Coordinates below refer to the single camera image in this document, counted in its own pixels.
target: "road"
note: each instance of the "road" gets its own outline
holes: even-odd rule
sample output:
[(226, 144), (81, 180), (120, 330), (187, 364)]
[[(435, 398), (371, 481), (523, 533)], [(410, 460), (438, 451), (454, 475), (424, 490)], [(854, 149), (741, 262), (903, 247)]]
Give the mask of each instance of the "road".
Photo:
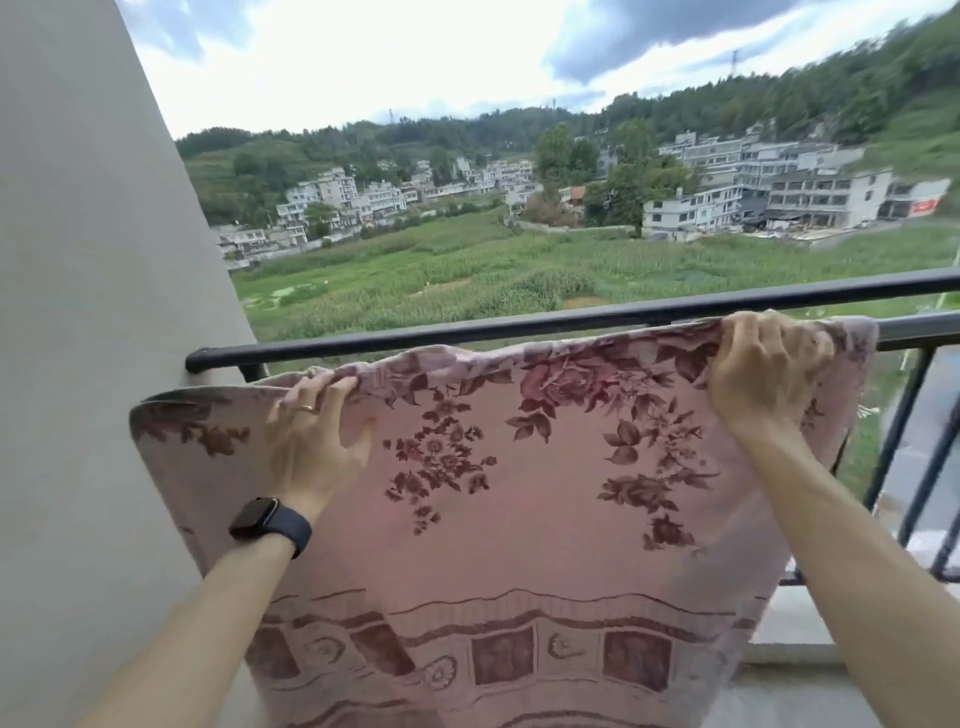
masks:
[[(899, 510), (905, 510), (924, 475), (930, 452), (947, 423), (950, 409), (960, 397), (960, 347), (940, 349), (930, 365), (926, 382), (914, 405), (913, 415), (903, 434), (883, 486)], [(882, 430), (887, 430), (896, 402), (883, 413)], [(918, 530), (946, 530), (960, 510), (960, 448), (956, 443), (940, 480), (917, 524)]]

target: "right hand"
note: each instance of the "right hand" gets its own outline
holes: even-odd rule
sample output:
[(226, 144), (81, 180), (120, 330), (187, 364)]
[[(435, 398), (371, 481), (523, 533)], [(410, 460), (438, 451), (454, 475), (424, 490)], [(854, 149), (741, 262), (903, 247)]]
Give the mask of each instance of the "right hand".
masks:
[(708, 393), (734, 436), (744, 430), (798, 429), (817, 376), (833, 358), (829, 334), (777, 311), (724, 319)]

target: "gray cloud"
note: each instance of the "gray cloud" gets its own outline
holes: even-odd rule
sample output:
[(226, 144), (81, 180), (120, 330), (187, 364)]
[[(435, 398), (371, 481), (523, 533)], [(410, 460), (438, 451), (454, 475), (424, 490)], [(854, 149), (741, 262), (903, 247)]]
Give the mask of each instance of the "gray cloud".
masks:
[(564, 18), (543, 59), (559, 79), (586, 84), (656, 45), (752, 28), (800, 5), (832, 0), (588, 0)]
[[(737, 60), (741, 63), (745, 63), (746, 61), (763, 56), (779, 46), (785, 40), (810, 30), (810, 28), (816, 24), (816, 21), (817, 17), (815, 14), (807, 14), (798, 19), (797, 22), (780, 28), (769, 36), (758, 38), (751, 43), (741, 45), (739, 48), (737, 48)], [(724, 51), (723, 53), (718, 53), (716, 56), (708, 59), (687, 63), (686, 65), (680, 66), (680, 68), (677, 70), (683, 73), (695, 73), (696, 71), (702, 71), (707, 68), (729, 68), (731, 52), (732, 50)]]
[(117, 0), (133, 40), (175, 58), (201, 61), (200, 38), (243, 47), (253, 35), (247, 10), (269, 0)]

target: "wrist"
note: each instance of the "wrist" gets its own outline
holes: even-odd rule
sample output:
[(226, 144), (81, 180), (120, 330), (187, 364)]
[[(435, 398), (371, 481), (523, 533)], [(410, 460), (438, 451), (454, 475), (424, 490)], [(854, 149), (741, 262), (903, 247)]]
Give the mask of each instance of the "wrist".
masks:
[(757, 415), (729, 418), (724, 421), (727, 430), (740, 447), (767, 447), (774, 443), (803, 438), (800, 426), (784, 417)]
[(287, 492), (277, 496), (284, 506), (297, 511), (312, 525), (320, 517), (329, 502), (329, 496), (318, 493)]

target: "wall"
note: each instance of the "wall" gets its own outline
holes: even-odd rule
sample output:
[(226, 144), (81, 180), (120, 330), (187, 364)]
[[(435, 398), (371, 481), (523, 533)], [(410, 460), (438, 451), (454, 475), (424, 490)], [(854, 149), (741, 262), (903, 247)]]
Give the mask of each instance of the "wall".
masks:
[(62, 726), (199, 583), (128, 409), (253, 340), (112, 0), (0, 3), (0, 310), (0, 724)]

